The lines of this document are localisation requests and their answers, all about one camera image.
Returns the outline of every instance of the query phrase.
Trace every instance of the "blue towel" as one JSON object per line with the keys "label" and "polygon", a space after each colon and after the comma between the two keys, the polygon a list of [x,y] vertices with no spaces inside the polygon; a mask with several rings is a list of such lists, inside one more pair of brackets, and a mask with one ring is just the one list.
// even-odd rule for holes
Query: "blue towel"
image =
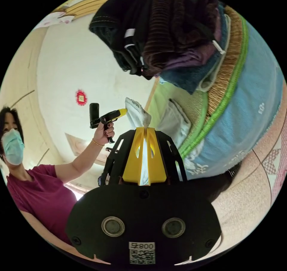
{"label": "blue towel", "polygon": [[[228,32],[226,18],[224,16],[224,7],[222,5],[219,5],[218,10],[221,18],[221,40],[218,44],[220,45],[220,47],[225,47]],[[200,81],[205,78],[216,65],[220,56],[220,52],[216,50],[205,65],[182,68],[179,67],[165,70],[160,73],[160,82],[169,82],[176,87],[182,88],[188,93],[193,94]]]}
{"label": "blue towel", "polygon": [[250,23],[248,52],[235,92],[205,139],[185,159],[187,179],[222,174],[242,161],[279,110],[284,75],[267,43]]}

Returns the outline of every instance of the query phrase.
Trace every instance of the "light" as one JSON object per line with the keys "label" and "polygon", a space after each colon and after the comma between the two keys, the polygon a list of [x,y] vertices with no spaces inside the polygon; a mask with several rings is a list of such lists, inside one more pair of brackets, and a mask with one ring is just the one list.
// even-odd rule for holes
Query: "light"
{"label": "light", "polygon": [[73,191],[73,190],[71,190],[71,191],[72,191],[72,192],[73,192],[73,194],[76,196],[76,199],[77,199],[77,200],[79,200],[81,197],[83,197],[83,194],[78,193],[78,192]]}

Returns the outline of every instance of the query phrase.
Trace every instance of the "gold bracelet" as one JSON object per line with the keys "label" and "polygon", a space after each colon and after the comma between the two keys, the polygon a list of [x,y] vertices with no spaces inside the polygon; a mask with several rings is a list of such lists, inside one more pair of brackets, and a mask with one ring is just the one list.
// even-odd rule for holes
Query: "gold bracelet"
{"label": "gold bracelet", "polygon": [[94,139],[92,139],[92,141],[93,141],[97,146],[101,146],[101,147],[103,147],[102,145],[100,145],[100,144],[96,143]]}

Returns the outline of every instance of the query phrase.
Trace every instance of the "qr code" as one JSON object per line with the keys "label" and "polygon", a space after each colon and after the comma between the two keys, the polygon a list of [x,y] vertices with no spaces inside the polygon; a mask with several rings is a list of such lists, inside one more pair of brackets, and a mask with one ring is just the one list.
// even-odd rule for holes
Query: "qr code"
{"label": "qr code", "polygon": [[155,264],[155,250],[130,250],[130,264]]}

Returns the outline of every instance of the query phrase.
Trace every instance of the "green trim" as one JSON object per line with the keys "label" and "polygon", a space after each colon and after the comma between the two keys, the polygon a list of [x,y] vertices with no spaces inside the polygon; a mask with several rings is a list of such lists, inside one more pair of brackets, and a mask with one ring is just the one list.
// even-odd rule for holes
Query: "green trim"
{"label": "green trim", "polygon": [[206,135],[210,132],[214,124],[217,122],[218,118],[223,114],[225,111],[227,105],[229,104],[231,97],[235,91],[237,81],[239,79],[239,76],[242,72],[246,56],[247,56],[247,51],[248,51],[248,28],[247,28],[247,23],[246,20],[240,16],[242,20],[242,44],[241,44],[241,52],[239,55],[239,58],[237,60],[237,63],[235,65],[235,68],[232,72],[232,75],[230,77],[230,81],[226,90],[226,93],[221,101],[221,103],[218,105],[217,109],[215,112],[211,115],[210,119],[208,122],[204,125],[203,129],[201,130],[199,136],[194,140],[188,140],[188,143],[185,143],[184,146],[180,147],[179,153],[181,157],[184,159],[205,137]]}
{"label": "green trim", "polygon": [[198,118],[198,124],[193,129],[193,126],[191,127],[190,133],[187,136],[187,138],[184,140],[183,144],[180,146],[180,149],[186,149],[189,147],[190,143],[192,143],[196,137],[199,135],[200,131],[202,130],[207,114],[207,108],[208,108],[208,94],[205,92],[202,92],[202,108],[201,108],[201,114]]}

